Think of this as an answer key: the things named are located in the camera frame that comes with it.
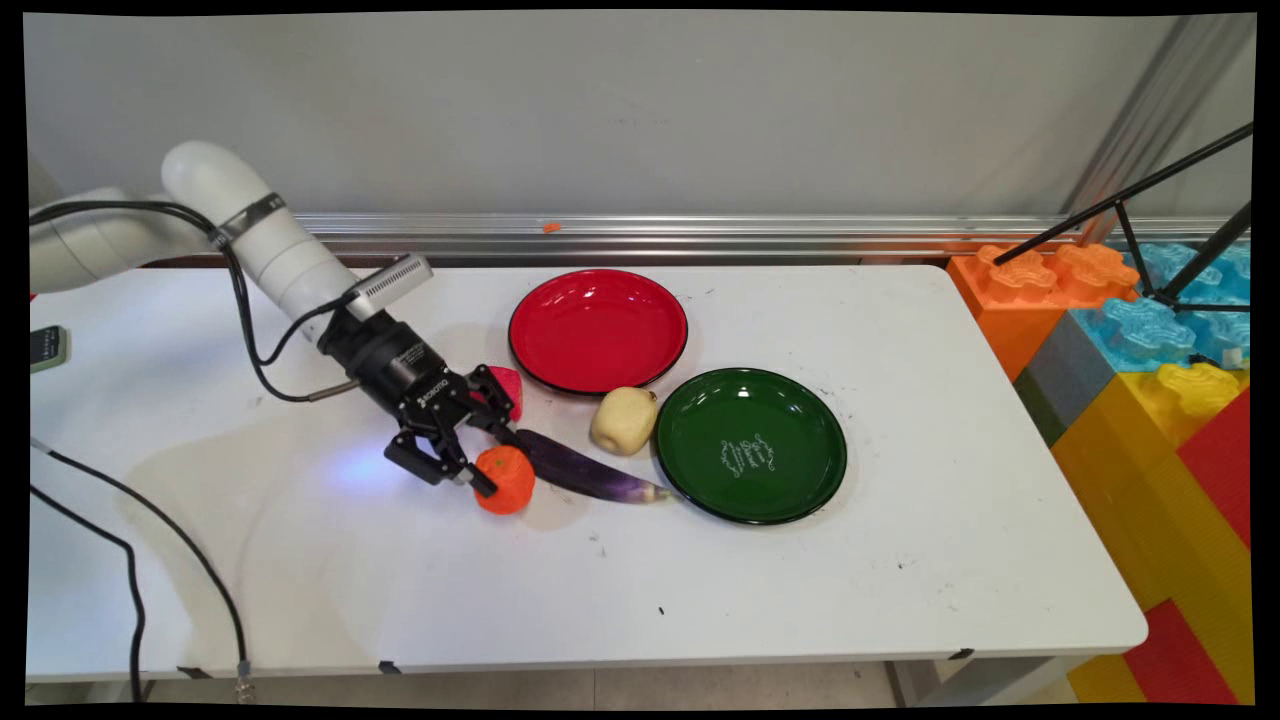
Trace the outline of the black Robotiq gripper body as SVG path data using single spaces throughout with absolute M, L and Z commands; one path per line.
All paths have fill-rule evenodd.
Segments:
M 435 429 L 447 421 L 456 427 L 470 414 L 460 401 L 463 378 L 388 311 L 360 320 L 347 309 L 335 310 L 317 348 L 397 420 L 406 410 L 411 421 Z

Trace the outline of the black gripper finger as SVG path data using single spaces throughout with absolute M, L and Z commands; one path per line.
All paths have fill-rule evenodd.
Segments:
M 489 434 L 498 445 L 526 448 L 511 427 L 515 401 L 488 365 L 477 365 L 466 375 L 468 416 L 466 424 Z
M 449 480 L 457 486 L 470 486 L 483 498 L 494 496 L 497 483 L 470 461 L 457 443 L 445 441 L 439 448 L 433 437 L 411 429 L 401 429 L 384 448 L 384 457 L 430 486 Z

